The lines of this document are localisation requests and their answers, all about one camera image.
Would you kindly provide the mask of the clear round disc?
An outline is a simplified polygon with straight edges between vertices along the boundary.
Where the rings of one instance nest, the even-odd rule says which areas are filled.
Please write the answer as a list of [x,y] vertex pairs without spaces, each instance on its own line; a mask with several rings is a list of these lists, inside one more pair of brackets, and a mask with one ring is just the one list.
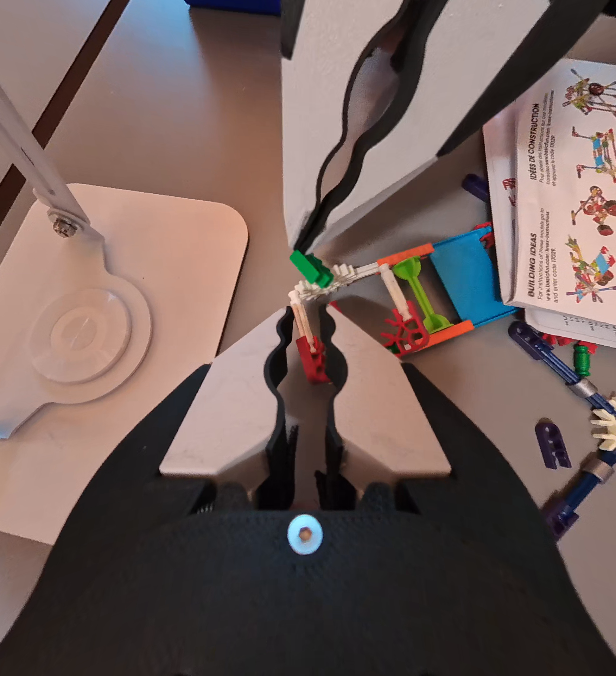
[[107,373],[132,335],[124,301],[101,288],[60,296],[36,318],[27,342],[31,364],[46,380],[83,384]]

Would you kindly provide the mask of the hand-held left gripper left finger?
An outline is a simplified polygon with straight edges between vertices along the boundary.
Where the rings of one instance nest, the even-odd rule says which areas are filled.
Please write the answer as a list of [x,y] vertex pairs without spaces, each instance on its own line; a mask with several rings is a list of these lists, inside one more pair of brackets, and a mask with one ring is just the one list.
[[161,475],[239,484],[260,508],[292,505],[298,426],[289,427],[278,389],[293,326],[292,309],[280,309],[214,359]]

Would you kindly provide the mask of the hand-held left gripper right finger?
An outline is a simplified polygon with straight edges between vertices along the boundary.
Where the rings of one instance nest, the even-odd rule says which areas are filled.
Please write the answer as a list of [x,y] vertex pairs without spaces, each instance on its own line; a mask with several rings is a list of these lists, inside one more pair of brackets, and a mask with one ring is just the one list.
[[372,484],[447,477],[450,463],[400,360],[334,306],[321,307],[319,316],[335,389],[326,470],[315,473],[321,509],[353,509]]

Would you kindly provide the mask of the blue plastic bin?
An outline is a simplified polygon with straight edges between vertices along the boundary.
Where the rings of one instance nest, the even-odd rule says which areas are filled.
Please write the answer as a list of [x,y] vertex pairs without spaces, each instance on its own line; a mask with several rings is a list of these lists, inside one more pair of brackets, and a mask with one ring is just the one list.
[[185,1],[189,7],[240,12],[258,15],[280,16],[281,1]]

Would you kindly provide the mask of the white instruction leaflet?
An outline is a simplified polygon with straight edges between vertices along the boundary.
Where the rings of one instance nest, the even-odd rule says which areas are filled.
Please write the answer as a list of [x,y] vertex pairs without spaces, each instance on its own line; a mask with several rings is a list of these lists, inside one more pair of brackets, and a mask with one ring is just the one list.
[[[515,178],[515,123],[508,114],[498,114],[484,125],[483,142],[500,295],[505,305],[521,309],[510,301],[515,282],[516,187],[511,182]],[[541,333],[616,349],[616,325],[542,309],[525,310],[525,320]]]

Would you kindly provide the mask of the red toy connector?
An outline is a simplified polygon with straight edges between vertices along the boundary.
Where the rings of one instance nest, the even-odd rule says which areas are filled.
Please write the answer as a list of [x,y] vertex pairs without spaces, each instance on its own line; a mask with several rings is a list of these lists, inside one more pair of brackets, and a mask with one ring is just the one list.
[[595,343],[576,340],[562,335],[542,333],[541,336],[545,342],[552,346],[557,345],[559,347],[565,347],[567,345],[572,345],[574,353],[594,355],[598,349],[598,346]]

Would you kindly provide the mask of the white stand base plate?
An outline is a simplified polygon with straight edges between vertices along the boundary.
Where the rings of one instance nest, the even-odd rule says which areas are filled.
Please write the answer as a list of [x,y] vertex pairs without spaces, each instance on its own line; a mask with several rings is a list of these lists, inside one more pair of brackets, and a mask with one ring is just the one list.
[[215,358],[248,244],[244,219],[223,204],[69,188],[104,237],[109,272],[144,295],[152,339],[133,376],[114,392],[49,404],[0,441],[0,531],[49,545],[121,440]]

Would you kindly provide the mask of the colourful toy construction frame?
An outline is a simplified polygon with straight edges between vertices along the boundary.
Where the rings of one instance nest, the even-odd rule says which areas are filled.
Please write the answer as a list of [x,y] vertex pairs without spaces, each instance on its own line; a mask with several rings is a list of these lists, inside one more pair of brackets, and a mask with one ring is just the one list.
[[[510,316],[515,308],[500,299],[498,277],[491,258],[494,246],[491,224],[480,224],[456,237],[428,243],[385,256],[363,266],[337,264],[329,267],[334,281],[325,289],[305,278],[289,292],[289,305],[298,330],[296,346],[310,384],[329,382],[326,348],[312,331],[307,304],[329,298],[340,289],[376,277],[392,300],[383,346],[397,358],[435,347],[484,325]],[[429,262],[457,314],[454,323],[438,313],[420,280],[423,262]]]

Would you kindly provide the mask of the colour printed instruction booklet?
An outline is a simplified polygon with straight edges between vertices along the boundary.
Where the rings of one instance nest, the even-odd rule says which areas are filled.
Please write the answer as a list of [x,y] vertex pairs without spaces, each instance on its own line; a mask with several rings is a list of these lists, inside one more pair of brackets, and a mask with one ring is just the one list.
[[616,65],[560,60],[516,113],[512,302],[616,325]]

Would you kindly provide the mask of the green toy connector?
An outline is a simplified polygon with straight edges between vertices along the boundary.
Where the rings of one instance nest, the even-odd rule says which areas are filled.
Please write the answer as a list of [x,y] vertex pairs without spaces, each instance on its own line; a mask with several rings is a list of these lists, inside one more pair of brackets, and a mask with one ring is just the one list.
[[329,287],[334,281],[334,274],[329,267],[312,254],[304,254],[299,250],[294,250],[290,256],[290,261],[296,269],[303,275],[305,280],[320,289]]

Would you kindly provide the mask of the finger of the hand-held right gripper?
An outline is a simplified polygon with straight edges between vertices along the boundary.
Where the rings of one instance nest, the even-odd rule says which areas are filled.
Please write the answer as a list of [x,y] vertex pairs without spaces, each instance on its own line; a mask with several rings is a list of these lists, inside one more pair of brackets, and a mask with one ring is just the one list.
[[365,49],[404,1],[282,1],[281,131],[284,220],[292,251],[319,205],[320,172],[343,132],[344,100]]
[[320,172],[320,202],[304,227],[306,249],[300,251],[316,251],[431,165],[549,5],[447,1],[430,29],[408,109],[384,140],[364,157],[353,157],[354,143],[380,120],[400,84],[390,57],[402,29],[372,40],[348,83],[342,137]]

